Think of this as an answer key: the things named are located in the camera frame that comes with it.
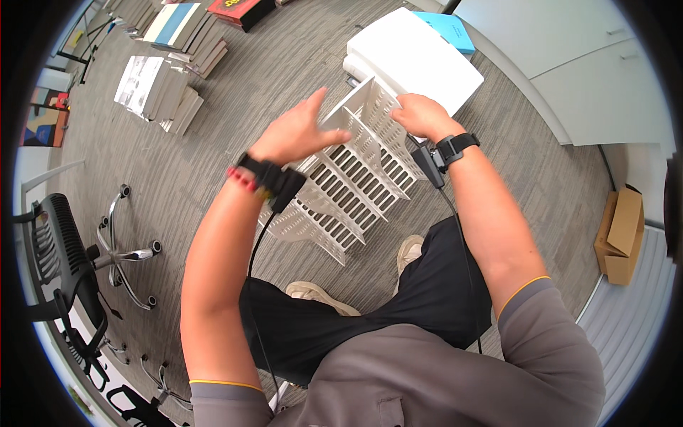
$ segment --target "chrome chair leg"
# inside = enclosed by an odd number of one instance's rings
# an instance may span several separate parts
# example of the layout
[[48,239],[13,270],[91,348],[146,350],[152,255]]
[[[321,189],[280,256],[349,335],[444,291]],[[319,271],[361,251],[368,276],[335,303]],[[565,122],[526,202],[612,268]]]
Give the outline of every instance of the chrome chair leg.
[[185,411],[192,411],[192,403],[181,397],[179,394],[177,394],[174,391],[171,391],[168,386],[166,385],[166,367],[168,366],[168,362],[164,362],[159,366],[158,369],[158,379],[155,378],[152,374],[147,371],[147,368],[145,368],[145,362],[148,360],[147,355],[142,355],[140,356],[140,366],[142,366],[142,370],[145,372],[147,377],[152,380],[152,382],[156,385],[156,389],[161,393],[159,397],[157,397],[157,400],[159,400],[159,404],[164,403],[164,401],[167,398],[172,398],[176,404],[183,408]]
[[[135,292],[133,292],[133,287],[130,285],[128,277],[121,268],[121,263],[149,260],[161,252],[161,242],[158,240],[153,240],[150,243],[150,247],[145,249],[138,249],[124,253],[120,253],[118,251],[114,225],[116,206],[121,199],[125,199],[129,195],[130,187],[128,185],[122,184],[119,188],[119,193],[113,198],[111,204],[109,205],[109,214],[100,219],[100,224],[97,227],[97,240],[100,243],[100,246],[102,246],[106,251],[106,254],[92,260],[92,264],[96,270],[109,266],[109,283],[112,286],[123,285],[135,305],[142,309],[150,310],[156,306],[156,298],[152,296],[148,297],[147,304],[140,301]],[[102,231],[104,228],[109,229],[108,236]]]
[[121,343],[121,348],[117,348],[111,343],[111,340],[109,338],[104,337],[102,339],[102,342],[100,343],[100,346],[98,347],[98,350],[102,350],[104,347],[107,347],[113,353],[114,359],[116,359],[117,362],[119,362],[122,365],[130,365],[129,358],[126,357],[125,359],[121,360],[118,356],[119,354],[125,353],[126,350],[128,350],[125,342]]

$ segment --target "hand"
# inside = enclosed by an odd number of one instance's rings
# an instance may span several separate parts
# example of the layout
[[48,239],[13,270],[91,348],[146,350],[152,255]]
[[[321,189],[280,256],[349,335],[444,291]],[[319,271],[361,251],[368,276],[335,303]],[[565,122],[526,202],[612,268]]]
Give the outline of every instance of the hand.
[[348,130],[323,132],[318,128],[318,112],[326,92],[327,88],[321,87],[307,100],[277,118],[248,150],[249,156],[284,166],[325,147],[349,142],[351,133]]
[[396,99],[403,108],[391,110],[389,116],[416,137],[436,143],[448,135],[465,133],[460,123],[451,119],[435,100],[417,94],[399,95]]

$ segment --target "red book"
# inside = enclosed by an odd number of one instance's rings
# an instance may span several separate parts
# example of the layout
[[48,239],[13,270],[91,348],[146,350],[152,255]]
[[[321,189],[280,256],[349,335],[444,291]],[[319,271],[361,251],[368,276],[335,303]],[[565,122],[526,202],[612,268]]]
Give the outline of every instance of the red book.
[[216,0],[207,10],[246,33],[273,9],[274,0]]

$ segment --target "red beaded bracelet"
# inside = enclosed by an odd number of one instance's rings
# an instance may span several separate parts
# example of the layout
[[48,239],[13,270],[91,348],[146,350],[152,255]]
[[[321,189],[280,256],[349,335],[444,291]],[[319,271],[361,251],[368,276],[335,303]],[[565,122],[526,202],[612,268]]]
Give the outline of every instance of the red beaded bracelet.
[[266,190],[264,187],[259,187],[258,184],[256,183],[256,180],[254,179],[247,179],[245,178],[239,170],[234,167],[230,166],[227,168],[227,171],[225,171],[225,176],[230,179],[234,178],[239,182],[241,185],[245,186],[247,190],[254,192],[256,195],[263,197],[264,199],[270,198],[271,194],[270,191]]

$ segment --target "cardboard box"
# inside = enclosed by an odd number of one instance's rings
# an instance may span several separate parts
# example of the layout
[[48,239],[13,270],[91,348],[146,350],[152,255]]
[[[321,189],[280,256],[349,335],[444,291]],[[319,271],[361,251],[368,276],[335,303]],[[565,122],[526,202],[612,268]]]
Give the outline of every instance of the cardboard box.
[[246,33],[273,9],[273,0],[216,0],[207,10]]
[[594,243],[600,271],[610,283],[630,283],[644,231],[643,196],[626,187],[611,191]]

